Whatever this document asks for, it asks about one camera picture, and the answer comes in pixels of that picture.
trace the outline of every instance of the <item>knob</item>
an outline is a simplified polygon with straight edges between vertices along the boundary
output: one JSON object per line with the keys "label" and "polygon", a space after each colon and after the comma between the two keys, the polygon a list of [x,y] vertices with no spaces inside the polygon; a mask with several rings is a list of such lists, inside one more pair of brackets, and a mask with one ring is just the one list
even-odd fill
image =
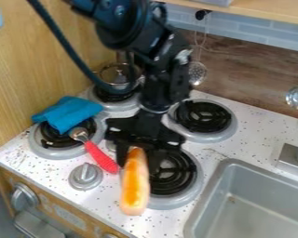
{"label": "knob", "polygon": [[69,176],[70,185],[81,191],[95,188],[102,182],[102,170],[97,166],[84,163],[76,167]]}
{"label": "knob", "polygon": [[11,204],[15,210],[22,211],[27,207],[39,204],[36,194],[25,184],[16,183],[14,188],[15,191],[11,198]]}
{"label": "knob", "polygon": [[102,238],[119,238],[118,236],[110,233],[105,233]]}

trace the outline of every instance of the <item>sink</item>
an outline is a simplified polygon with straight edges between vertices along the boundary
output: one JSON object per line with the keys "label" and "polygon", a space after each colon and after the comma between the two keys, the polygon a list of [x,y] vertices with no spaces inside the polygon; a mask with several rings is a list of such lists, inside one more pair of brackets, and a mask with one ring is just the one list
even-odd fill
{"label": "sink", "polygon": [[184,238],[298,238],[298,182],[238,160],[219,163]]}

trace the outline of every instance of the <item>speckled countertop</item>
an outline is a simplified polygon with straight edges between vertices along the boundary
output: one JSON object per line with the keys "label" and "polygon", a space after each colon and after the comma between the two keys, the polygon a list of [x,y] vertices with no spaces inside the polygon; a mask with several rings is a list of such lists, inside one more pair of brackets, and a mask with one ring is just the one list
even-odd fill
{"label": "speckled countertop", "polygon": [[[237,133],[230,139],[215,144],[187,142],[183,145],[183,148],[201,163],[205,177],[204,185],[219,161],[227,158],[243,160],[298,180],[298,177],[275,168],[284,143],[298,146],[298,119],[197,91],[192,92],[191,98],[218,101],[230,108],[238,119]],[[92,163],[92,159],[88,155],[70,160],[43,159],[31,152],[27,138],[28,130],[0,148],[2,167],[130,237],[183,237],[183,225],[194,209],[198,197],[189,205],[178,209],[147,209],[139,217],[125,216],[118,207],[118,176],[105,174],[99,187],[87,192],[76,191],[68,184],[68,176],[75,167],[85,162]],[[114,157],[106,150],[104,141],[100,147]]]}

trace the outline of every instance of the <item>black coil burner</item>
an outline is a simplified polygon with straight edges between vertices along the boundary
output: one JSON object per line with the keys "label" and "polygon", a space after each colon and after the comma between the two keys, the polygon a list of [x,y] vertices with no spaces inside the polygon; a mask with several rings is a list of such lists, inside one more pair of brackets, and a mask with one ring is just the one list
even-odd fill
{"label": "black coil burner", "polygon": [[191,132],[210,133],[227,129],[232,115],[223,107],[202,101],[185,101],[177,108],[175,120]]}
{"label": "black coil burner", "polygon": [[137,86],[127,94],[118,95],[118,94],[108,93],[107,91],[102,90],[96,86],[94,86],[93,88],[94,95],[103,102],[119,102],[126,99],[130,99],[138,91],[139,91],[139,87]]}
{"label": "black coil burner", "polygon": [[151,194],[173,195],[196,178],[196,165],[184,152],[167,152],[160,168],[150,175]]}
{"label": "black coil burner", "polygon": [[[84,127],[91,137],[96,132],[96,123],[92,118],[89,118],[79,125],[79,127]],[[49,125],[48,122],[43,122],[40,125],[41,134],[43,138],[41,139],[42,146],[44,148],[66,148],[72,146],[81,145],[82,142],[71,139],[68,133],[60,134],[57,129],[54,129]]]}

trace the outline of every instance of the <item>blue cloth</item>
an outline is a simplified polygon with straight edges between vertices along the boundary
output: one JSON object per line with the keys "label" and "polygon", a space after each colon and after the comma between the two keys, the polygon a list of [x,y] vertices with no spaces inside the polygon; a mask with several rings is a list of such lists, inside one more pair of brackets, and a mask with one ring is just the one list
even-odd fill
{"label": "blue cloth", "polygon": [[55,105],[32,116],[35,123],[48,123],[61,134],[102,111],[102,106],[95,102],[66,96]]}

